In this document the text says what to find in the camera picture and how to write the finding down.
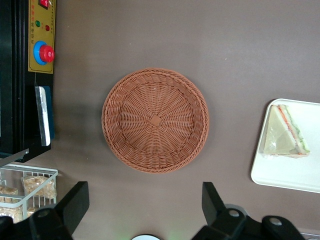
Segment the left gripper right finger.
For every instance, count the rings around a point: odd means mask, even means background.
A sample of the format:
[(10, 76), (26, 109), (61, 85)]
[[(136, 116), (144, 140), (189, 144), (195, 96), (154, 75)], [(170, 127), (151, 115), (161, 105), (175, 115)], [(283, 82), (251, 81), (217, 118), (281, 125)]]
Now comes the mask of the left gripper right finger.
[(225, 204), (211, 182), (202, 184), (202, 211), (207, 222), (194, 240), (249, 240), (245, 232), (248, 214), (235, 204)]

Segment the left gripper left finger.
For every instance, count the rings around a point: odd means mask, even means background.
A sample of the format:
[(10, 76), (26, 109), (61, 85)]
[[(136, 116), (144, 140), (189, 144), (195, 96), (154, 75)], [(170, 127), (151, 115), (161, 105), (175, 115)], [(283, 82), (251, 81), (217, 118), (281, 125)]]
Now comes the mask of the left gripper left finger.
[(89, 206), (89, 184), (79, 181), (54, 207), (41, 208), (29, 218), (32, 239), (71, 240)]

